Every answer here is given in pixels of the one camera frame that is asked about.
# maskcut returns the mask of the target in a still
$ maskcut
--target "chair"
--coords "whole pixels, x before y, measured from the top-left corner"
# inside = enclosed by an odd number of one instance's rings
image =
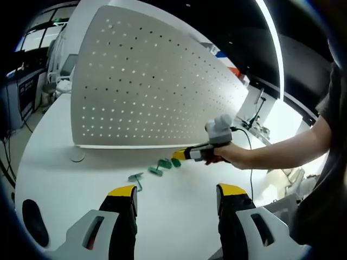
[[[49,96],[49,104],[46,108],[44,108],[43,112],[45,113],[50,105],[54,102],[54,94],[56,91],[56,86],[61,80],[69,80],[71,76],[71,72],[73,71],[76,62],[77,62],[78,54],[69,54],[67,57],[63,67],[60,71],[49,72],[47,75],[48,83],[42,87],[42,91]]]

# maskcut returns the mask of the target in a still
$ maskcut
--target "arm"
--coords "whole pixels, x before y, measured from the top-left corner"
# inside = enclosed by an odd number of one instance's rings
[[[310,130],[277,144],[254,150],[234,144],[216,148],[216,158],[207,164],[218,162],[223,157],[240,169],[294,168],[324,154],[330,148],[331,136],[328,123],[320,116]]]

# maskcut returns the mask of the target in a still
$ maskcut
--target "floor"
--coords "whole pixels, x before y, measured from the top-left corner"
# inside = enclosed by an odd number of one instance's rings
[[[40,107],[35,113],[33,113],[28,119],[27,119],[27,125],[29,128],[33,131],[37,124],[40,122],[41,118],[43,117],[42,113],[42,108]],[[10,138],[10,152],[11,152],[11,167],[17,175],[18,167],[20,165],[20,161],[22,158],[22,155],[24,153],[24,149],[27,145],[27,142],[29,141],[31,136],[31,132],[28,130],[28,128],[24,125],[21,129],[18,129]],[[4,146],[1,144],[0,147],[0,158],[1,161],[3,162],[4,166],[7,168],[8,163],[6,160],[6,155],[5,155],[5,149]],[[11,194],[14,191],[13,187],[9,184],[7,181],[7,178],[1,174],[0,176],[1,182],[4,185],[4,190],[5,194],[8,196],[9,200],[13,202],[11,199]]]

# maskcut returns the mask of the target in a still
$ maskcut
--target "black sleeve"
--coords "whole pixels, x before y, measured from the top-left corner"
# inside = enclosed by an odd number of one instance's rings
[[[338,130],[339,111],[340,111],[340,94],[341,94],[341,75],[339,68],[335,63],[332,64],[329,93],[324,108],[320,115],[329,124],[333,133]]]

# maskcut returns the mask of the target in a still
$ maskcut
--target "person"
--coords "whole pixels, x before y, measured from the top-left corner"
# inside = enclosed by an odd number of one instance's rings
[[[347,231],[347,84],[346,76],[332,65],[327,102],[313,127],[288,140],[248,150],[230,143],[215,148],[207,165],[223,158],[239,169],[294,168],[329,156],[311,194],[294,217],[291,237],[312,246],[320,257],[326,251],[344,249]]]

